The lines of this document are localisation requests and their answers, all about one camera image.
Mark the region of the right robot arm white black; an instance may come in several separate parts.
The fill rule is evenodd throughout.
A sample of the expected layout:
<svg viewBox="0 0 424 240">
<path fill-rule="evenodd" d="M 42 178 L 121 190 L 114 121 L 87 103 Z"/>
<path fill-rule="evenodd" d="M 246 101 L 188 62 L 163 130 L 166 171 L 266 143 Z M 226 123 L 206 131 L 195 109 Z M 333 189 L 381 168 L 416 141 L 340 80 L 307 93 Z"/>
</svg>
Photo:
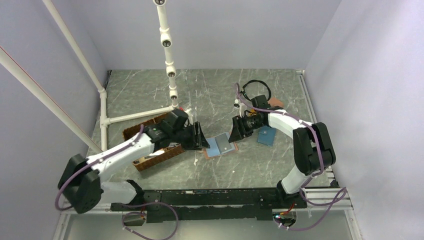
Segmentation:
<svg viewBox="0 0 424 240">
<path fill-rule="evenodd" d="M 293 142 L 294 167 L 277 183 L 276 203 L 289 207 L 311 178 L 319 176 L 336 162 L 336 154 L 327 126 L 311 123 L 289 114 L 280 106 L 271 106 L 264 95 L 252 100 L 254 114 L 234 116 L 229 142 L 250 137 L 254 130 L 268 126 L 289 136 Z"/>
</svg>

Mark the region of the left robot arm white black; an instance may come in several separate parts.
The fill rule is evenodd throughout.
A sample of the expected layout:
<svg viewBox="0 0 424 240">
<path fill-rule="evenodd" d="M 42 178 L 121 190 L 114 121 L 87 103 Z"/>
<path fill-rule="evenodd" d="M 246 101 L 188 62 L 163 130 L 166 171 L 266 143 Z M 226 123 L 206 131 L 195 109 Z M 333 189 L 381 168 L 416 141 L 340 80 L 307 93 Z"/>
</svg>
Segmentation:
<svg viewBox="0 0 424 240">
<path fill-rule="evenodd" d="M 145 203 L 143 189 L 133 180 L 109 182 L 111 175 L 133 161 L 149 156 L 170 144 L 183 150 L 210 148 L 198 121 L 174 109 L 158 123 L 140 125 L 139 131 L 123 143 L 101 153 L 71 157 L 58 182 L 54 206 L 59 211 L 74 209 L 83 214 L 97 204 L 116 204 L 137 210 Z"/>
</svg>

